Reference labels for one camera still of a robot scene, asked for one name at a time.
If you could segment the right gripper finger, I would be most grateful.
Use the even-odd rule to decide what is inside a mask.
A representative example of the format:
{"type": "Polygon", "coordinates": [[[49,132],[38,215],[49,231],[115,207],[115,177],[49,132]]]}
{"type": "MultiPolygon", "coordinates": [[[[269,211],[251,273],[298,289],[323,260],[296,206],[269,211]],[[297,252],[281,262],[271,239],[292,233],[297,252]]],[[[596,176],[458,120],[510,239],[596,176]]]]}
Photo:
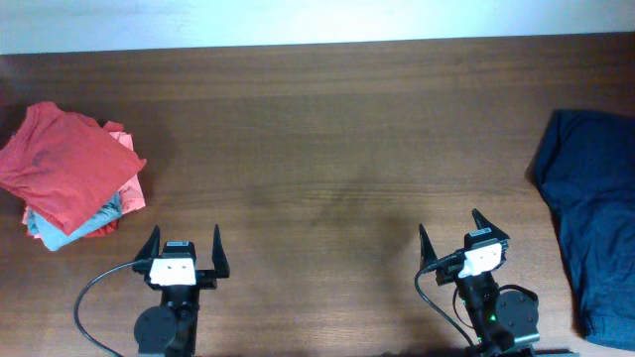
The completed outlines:
{"type": "Polygon", "coordinates": [[[473,208],[471,215],[476,225],[476,230],[470,233],[472,242],[507,241],[510,239],[507,233],[490,222],[478,209],[473,208]]]}
{"type": "Polygon", "coordinates": [[[430,264],[435,263],[438,260],[436,252],[433,248],[431,239],[423,224],[419,225],[420,234],[420,270],[424,271],[430,264]]]}

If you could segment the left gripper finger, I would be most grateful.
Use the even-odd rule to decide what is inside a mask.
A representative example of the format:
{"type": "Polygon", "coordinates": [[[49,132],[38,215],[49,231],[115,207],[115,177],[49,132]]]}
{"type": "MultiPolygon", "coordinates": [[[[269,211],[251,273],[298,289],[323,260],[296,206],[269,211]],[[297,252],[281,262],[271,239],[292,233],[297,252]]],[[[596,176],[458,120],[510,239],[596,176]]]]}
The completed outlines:
{"type": "Polygon", "coordinates": [[[149,261],[159,256],[161,230],[158,225],[152,230],[150,237],[135,256],[136,261],[149,261]]]}
{"type": "Polygon", "coordinates": [[[222,246],[218,224],[214,225],[211,261],[218,279],[228,279],[230,277],[230,267],[222,246]]]}

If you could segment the dark blue shorts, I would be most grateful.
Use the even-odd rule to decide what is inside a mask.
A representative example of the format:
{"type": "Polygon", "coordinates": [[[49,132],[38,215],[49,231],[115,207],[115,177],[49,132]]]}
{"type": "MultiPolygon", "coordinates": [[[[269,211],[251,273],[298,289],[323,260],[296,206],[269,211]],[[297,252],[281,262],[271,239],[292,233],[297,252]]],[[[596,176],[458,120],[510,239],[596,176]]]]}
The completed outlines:
{"type": "Polygon", "coordinates": [[[583,338],[633,350],[633,118],[554,111],[533,182],[556,221],[583,338]]]}

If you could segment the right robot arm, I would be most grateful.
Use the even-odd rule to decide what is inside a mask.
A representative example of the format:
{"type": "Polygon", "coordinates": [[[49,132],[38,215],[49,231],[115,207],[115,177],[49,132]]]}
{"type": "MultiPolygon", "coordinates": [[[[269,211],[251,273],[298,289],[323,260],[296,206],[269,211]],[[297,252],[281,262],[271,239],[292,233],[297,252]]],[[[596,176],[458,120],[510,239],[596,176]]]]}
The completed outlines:
{"type": "Polygon", "coordinates": [[[420,270],[415,289],[420,297],[467,341],[467,356],[533,356],[533,344],[540,339],[538,296],[517,285],[500,286],[492,273],[506,262],[510,237],[485,218],[471,211],[476,229],[463,238],[463,247],[439,258],[423,225],[420,270]],[[454,284],[454,296],[460,298],[476,338],[440,309],[420,287],[424,274],[436,275],[438,286],[454,284]]]}

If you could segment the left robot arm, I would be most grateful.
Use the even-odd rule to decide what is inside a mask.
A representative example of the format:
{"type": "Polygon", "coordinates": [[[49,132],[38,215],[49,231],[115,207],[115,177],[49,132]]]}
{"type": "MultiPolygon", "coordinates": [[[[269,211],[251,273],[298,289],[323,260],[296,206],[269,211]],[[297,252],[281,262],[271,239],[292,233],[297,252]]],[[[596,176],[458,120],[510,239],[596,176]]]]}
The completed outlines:
{"type": "Polygon", "coordinates": [[[190,241],[160,241],[155,227],[135,256],[133,271],[145,284],[161,293],[158,305],[137,318],[134,337],[140,356],[192,356],[195,352],[199,294],[215,290],[217,282],[230,277],[219,227],[212,235],[211,269],[196,266],[195,245],[190,241]]]}

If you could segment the red bottom folded garment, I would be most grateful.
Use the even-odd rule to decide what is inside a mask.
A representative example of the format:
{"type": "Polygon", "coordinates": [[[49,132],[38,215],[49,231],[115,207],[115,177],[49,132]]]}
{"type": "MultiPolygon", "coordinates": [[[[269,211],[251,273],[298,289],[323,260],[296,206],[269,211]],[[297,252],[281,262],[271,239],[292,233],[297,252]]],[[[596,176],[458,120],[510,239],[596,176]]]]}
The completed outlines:
{"type": "Polygon", "coordinates": [[[116,231],[118,229],[119,226],[119,220],[113,220],[109,223],[107,223],[106,225],[92,231],[89,232],[87,234],[85,234],[86,238],[92,238],[92,237],[102,237],[102,236],[106,236],[114,231],[116,231]]]}

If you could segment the grey folded shirt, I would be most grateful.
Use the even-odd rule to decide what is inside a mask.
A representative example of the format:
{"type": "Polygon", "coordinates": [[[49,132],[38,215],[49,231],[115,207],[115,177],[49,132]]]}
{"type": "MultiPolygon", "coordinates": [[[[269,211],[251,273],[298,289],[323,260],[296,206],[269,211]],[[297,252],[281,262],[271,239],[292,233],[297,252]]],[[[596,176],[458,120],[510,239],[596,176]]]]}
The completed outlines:
{"type": "Polygon", "coordinates": [[[92,232],[107,223],[118,220],[122,216],[120,194],[115,193],[92,217],[69,234],[65,234],[55,225],[47,221],[42,215],[30,207],[26,207],[23,223],[27,226],[27,233],[35,239],[40,239],[50,251],[72,243],[85,234],[92,232]]]}

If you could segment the red folded shirt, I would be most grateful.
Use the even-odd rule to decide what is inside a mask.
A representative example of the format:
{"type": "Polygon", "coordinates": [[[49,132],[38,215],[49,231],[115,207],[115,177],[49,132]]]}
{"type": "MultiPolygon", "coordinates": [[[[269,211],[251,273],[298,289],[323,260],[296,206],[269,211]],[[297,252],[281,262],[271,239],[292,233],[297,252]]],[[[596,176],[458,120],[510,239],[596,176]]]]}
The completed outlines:
{"type": "Polygon", "coordinates": [[[94,119],[41,102],[1,150],[1,187],[69,234],[145,165],[94,119]]]}

